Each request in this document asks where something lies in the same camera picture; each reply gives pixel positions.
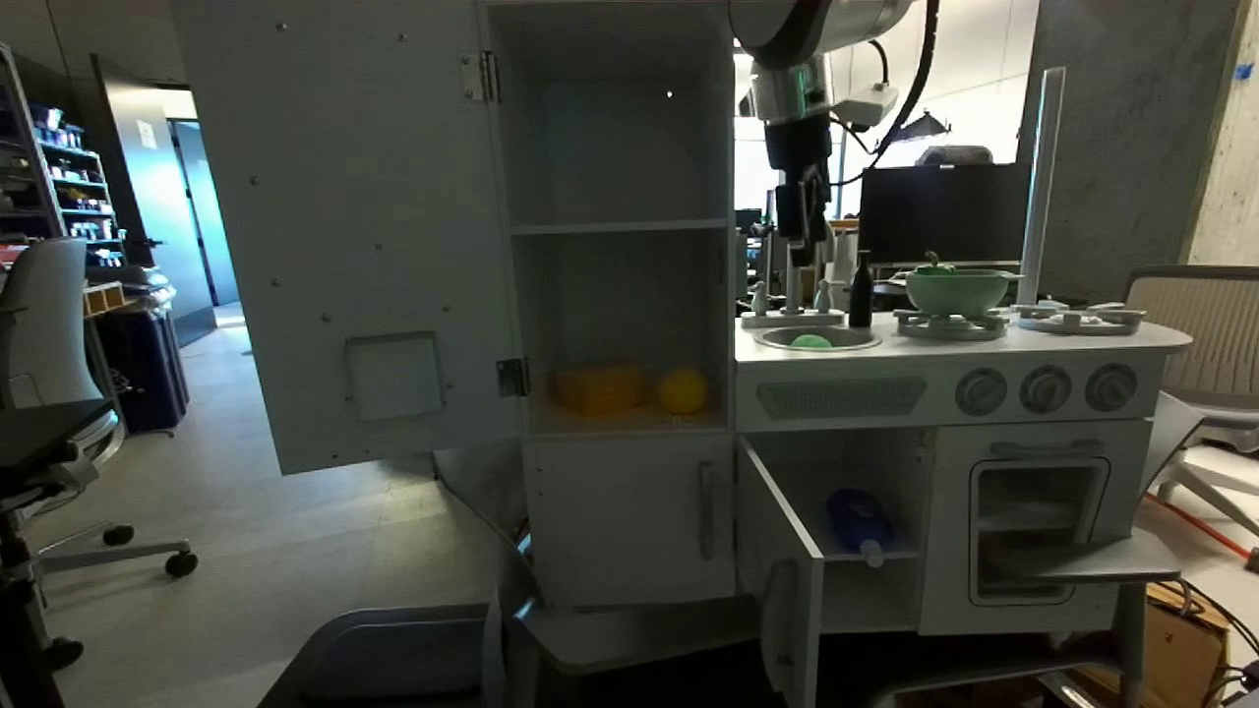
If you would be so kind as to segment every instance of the stove knob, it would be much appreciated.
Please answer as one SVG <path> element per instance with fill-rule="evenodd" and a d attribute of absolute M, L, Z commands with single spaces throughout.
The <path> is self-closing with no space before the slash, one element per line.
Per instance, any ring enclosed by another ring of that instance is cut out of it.
<path fill-rule="evenodd" d="M 1007 376 L 995 369 L 974 369 L 956 384 L 956 403 L 967 416 L 988 416 L 1007 401 Z"/>
<path fill-rule="evenodd" d="M 1029 369 L 1022 381 L 1022 408 L 1029 412 L 1053 412 L 1066 403 L 1066 398 L 1070 398 L 1066 369 L 1042 365 L 1042 369 Z"/>
<path fill-rule="evenodd" d="M 1138 398 L 1138 389 L 1139 384 L 1127 365 L 1106 365 L 1106 369 L 1092 369 L 1087 398 L 1099 412 L 1117 412 Z"/>

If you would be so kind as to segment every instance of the open cabinet door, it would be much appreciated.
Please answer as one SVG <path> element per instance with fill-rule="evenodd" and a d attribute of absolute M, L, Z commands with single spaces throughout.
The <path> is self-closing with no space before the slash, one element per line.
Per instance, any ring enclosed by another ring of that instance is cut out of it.
<path fill-rule="evenodd" d="M 175 0 L 287 471 L 519 432 L 470 0 Z"/>

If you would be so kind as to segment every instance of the chair wheel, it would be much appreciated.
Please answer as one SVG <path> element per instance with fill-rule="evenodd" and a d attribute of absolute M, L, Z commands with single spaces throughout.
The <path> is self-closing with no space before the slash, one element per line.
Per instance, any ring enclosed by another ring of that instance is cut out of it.
<path fill-rule="evenodd" d="M 186 576 L 191 568 L 195 568 L 195 554 L 191 550 L 175 550 L 175 554 L 165 559 L 165 572 L 170 576 Z"/>
<path fill-rule="evenodd" d="M 55 638 L 41 646 L 41 663 L 55 671 L 74 663 L 80 655 L 81 655 L 81 641 Z"/>
<path fill-rule="evenodd" d="M 107 542 L 107 546 L 125 546 L 131 538 L 133 538 L 133 525 L 107 525 L 107 532 L 103 532 L 103 542 Z"/>

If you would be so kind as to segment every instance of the door handle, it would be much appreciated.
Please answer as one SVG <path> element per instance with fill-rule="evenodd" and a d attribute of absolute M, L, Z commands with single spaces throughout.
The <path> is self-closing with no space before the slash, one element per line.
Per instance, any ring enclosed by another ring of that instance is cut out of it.
<path fill-rule="evenodd" d="M 713 461 L 695 465 L 695 485 L 701 485 L 701 559 L 713 559 Z"/>

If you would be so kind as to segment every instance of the monitor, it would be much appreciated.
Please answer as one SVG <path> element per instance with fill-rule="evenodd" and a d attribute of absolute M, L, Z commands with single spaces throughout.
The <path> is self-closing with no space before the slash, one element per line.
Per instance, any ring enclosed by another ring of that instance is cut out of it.
<path fill-rule="evenodd" d="M 872 264 L 1019 258 L 1026 170 L 868 170 L 862 180 L 862 247 Z"/>

